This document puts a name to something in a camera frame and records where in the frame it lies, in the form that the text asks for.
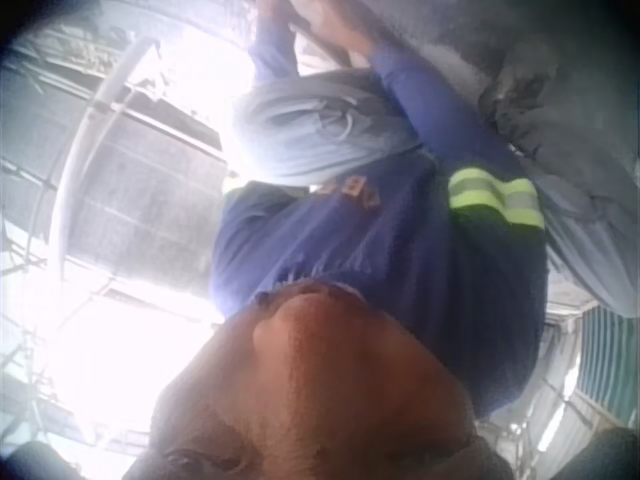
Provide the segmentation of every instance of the person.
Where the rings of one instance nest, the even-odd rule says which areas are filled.
[[[213,252],[226,321],[160,396],[125,478],[512,478],[474,418],[536,362],[533,184],[431,65],[345,2],[316,2],[314,30],[371,69],[305,78],[288,8],[258,6],[257,85],[234,123],[255,181],[229,193]]]

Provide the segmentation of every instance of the metal beam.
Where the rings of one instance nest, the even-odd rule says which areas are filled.
[[[99,143],[113,124],[112,118],[106,114],[111,111],[111,104],[131,73],[154,44],[154,40],[143,37],[127,50],[87,104],[71,142],[53,207],[49,231],[48,270],[58,285],[61,284],[64,276],[64,260],[67,255],[71,220],[85,172],[91,164]]]

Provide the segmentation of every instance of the steel structure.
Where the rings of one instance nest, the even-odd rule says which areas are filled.
[[[5,158],[2,159],[3,173],[5,175],[21,176],[39,187],[37,200],[31,211],[24,246],[10,239],[7,234],[5,219],[3,218],[2,220],[2,249],[4,252],[8,252],[12,260],[14,260],[14,265],[2,270],[2,277],[16,274],[26,276],[31,268],[47,268],[51,273],[54,288],[62,292],[64,262],[70,261],[67,259],[67,236],[75,208],[74,203],[78,192],[82,188],[84,173],[87,171],[97,148],[109,128],[126,111],[128,102],[136,92],[135,86],[131,87],[131,91],[124,102],[116,104],[115,101],[123,91],[123,87],[127,84],[131,73],[154,44],[155,41],[153,39],[142,37],[124,53],[121,61],[102,81],[96,93],[87,102],[85,113],[76,129],[74,138],[69,143],[66,155],[59,155],[52,162],[45,178],[40,178]],[[34,82],[39,81],[34,79],[32,75],[29,78]],[[52,182],[52,176],[63,157],[65,157],[63,176],[59,186],[56,187]],[[43,199],[47,190],[56,192],[56,202],[49,235],[49,255],[47,258],[38,258],[31,252],[31,245],[36,219],[41,213]],[[84,302],[68,313],[65,318],[62,318],[57,328],[61,329],[69,319],[89,304],[94,297],[103,295],[109,289],[111,282],[112,279],[107,278],[103,286],[91,292]],[[63,433],[64,436],[75,437],[77,440],[82,441],[82,436],[78,435],[77,428],[74,429],[73,426],[73,413],[57,405],[55,392],[46,392],[42,388],[43,385],[50,382],[50,378],[48,377],[46,366],[36,371],[34,360],[36,350],[44,340],[39,337],[37,330],[28,328],[24,318],[21,318],[16,323],[3,314],[3,322],[13,324],[14,327],[20,330],[22,342],[2,359],[2,404],[3,406],[8,405],[3,410],[9,410],[7,413],[13,414],[13,419],[0,433],[0,445],[24,423],[29,425],[32,440],[36,438],[47,440],[47,433],[50,428],[53,428],[55,433]],[[23,359],[24,364],[20,365],[18,357]],[[20,385],[15,380],[12,381],[11,377],[5,374],[6,369],[15,363],[26,371],[26,385]],[[99,441],[101,448],[105,448],[118,434],[123,433],[114,432],[106,426],[98,427],[98,430],[100,429],[105,430],[105,435]],[[127,437],[127,435],[135,437],[135,441],[127,444],[126,441],[120,439],[116,450],[130,455],[138,454],[146,442],[145,434],[124,432],[124,437]]]

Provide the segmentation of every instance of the blue work shirt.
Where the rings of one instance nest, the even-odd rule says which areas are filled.
[[[370,61],[425,148],[302,198],[257,182],[234,192],[212,297],[229,318],[298,280],[348,285],[420,340],[483,417],[519,396],[537,359],[547,270],[535,189],[429,64],[391,45]]]

